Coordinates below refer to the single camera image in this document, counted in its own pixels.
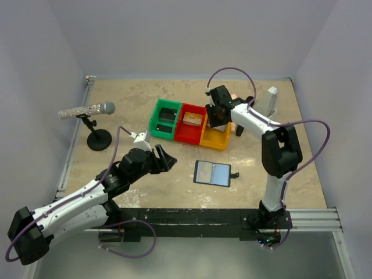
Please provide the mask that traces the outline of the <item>yellow plastic bin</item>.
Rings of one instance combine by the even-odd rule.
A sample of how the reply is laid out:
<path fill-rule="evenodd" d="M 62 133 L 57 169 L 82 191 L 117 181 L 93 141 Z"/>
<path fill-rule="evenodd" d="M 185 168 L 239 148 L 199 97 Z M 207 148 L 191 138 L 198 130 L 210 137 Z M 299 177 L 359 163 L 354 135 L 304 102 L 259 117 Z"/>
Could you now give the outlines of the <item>yellow plastic bin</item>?
<path fill-rule="evenodd" d="M 209 118 L 206 116 L 199 142 L 200 146 L 225 151 L 230 139 L 230 126 L 231 124 L 228 123 L 223 130 L 211 128 Z"/>

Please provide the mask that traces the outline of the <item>grey credit card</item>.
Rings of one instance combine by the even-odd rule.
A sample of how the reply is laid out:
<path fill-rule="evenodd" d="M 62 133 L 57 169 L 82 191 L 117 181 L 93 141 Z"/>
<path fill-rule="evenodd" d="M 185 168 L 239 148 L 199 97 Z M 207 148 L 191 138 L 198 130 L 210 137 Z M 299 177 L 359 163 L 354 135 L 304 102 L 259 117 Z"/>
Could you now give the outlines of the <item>grey credit card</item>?
<path fill-rule="evenodd" d="M 163 125 L 163 124 L 157 124 L 156 131 L 159 131 L 159 132 L 162 132 L 162 133 L 171 134 L 172 131 L 173 131 L 173 127 L 172 126 Z"/>

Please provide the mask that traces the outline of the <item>red plastic bin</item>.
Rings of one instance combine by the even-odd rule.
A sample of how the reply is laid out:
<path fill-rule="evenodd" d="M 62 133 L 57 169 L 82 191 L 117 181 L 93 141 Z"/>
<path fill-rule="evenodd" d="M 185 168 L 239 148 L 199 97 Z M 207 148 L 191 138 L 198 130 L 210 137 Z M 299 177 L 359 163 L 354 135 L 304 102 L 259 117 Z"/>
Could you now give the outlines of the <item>red plastic bin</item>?
<path fill-rule="evenodd" d="M 186 123 L 184 117 L 189 115 L 196 116 L 198 124 Z M 174 140 L 186 144 L 199 145 L 205 119 L 206 109 L 204 106 L 183 103 L 175 127 Z"/>

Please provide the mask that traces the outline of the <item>green plastic bin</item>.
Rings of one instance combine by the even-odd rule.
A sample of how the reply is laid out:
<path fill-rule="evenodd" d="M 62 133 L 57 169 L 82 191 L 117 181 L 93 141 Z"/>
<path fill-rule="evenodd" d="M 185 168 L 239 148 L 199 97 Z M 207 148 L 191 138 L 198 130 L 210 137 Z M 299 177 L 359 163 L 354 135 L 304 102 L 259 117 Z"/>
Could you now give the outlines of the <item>green plastic bin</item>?
<path fill-rule="evenodd" d="M 181 105 L 182 105 L 181 102 L 170 101 L 167 99 L 158 99 L 155 105 L 154 111 L 152 113 L 151 119 L 149 121 L 149 131 L 151 132 L 153 137 L 163 138 L 163 139 L 171 140 L 171 141 L 174 140 L 174 132 L 175 132 L 177 119 L 180 114 Z M 171 108 L 171 109 L 178 110 L 174 123 L 166 123 L 166 122 L 162 122 L 159 120 L 159 112 L 161 108 Z M 157 124 L 172 126 L 173 127 L 172 133 L 168 134 L 168 133 L 162 133 L 162 132 L 156 131 Z"/>

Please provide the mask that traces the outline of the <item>black leather card holder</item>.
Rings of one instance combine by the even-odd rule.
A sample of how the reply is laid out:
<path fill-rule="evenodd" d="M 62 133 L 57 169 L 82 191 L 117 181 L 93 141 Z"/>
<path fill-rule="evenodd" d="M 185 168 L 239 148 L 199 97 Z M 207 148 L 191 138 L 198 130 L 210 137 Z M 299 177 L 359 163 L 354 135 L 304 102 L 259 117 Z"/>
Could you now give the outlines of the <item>black leather card holder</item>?
<path fill-rule="evenodd" d="M 204 160 L 197 160 L 195 162 L 195 168 L 194 168 L 194 176 L 193 176 L 193 182 L 197 184 L 205 184 L 205 185 L 214 185 L 219 187 L 230 187 L 231 180 L 239 178 L 239 172 L 232 173 L 231 172 L 231 165 L 230 164 L 223 164 L 223 163 L 213 163 L 213 177 L 210 183 L 198 183 L 195 181 L 196 179 L 196 171 L 198 162 L 208 162 Z"/>

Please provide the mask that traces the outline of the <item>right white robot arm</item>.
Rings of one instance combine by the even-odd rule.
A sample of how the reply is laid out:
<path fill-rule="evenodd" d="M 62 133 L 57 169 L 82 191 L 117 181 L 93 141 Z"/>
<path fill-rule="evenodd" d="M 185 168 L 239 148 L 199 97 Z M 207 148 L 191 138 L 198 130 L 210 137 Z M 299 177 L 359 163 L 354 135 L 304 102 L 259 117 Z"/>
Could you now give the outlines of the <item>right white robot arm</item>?
<path fill-rule="evenodd" d="M 206 88 L 209 103 L 205 106 L 211 128 L 235 123 L 261 141 L 262 165 L 267 173 L 264 198 L 265 210 L 259 213 L 260 224 L 272 228 L 280 220 L 279 210 L 284 206 L 283 184 L 303 160 L 294 126 L 283 127 L 254 110 L 253 98 L 232 99 L 228 89 L 221 85 Z"/>

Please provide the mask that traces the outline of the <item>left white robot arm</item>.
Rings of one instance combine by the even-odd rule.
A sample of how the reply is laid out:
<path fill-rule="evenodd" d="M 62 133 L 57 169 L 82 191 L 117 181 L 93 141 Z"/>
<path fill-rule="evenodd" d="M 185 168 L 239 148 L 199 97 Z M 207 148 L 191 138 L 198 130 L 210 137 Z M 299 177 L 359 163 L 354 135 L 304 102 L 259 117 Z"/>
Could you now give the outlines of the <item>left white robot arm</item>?
<path fill-rule="evenodd" d="M 8 230 L 11 244 L 5 260 L 26 266 L 77 228 L 117 226 L 121 214 L 112 199 L 143 176 L 168 172 L 176 163 L 159 144 L 148 151 L 133 148 L 78 191 L 35 210 L 26 206 L 17 210 Z"/>

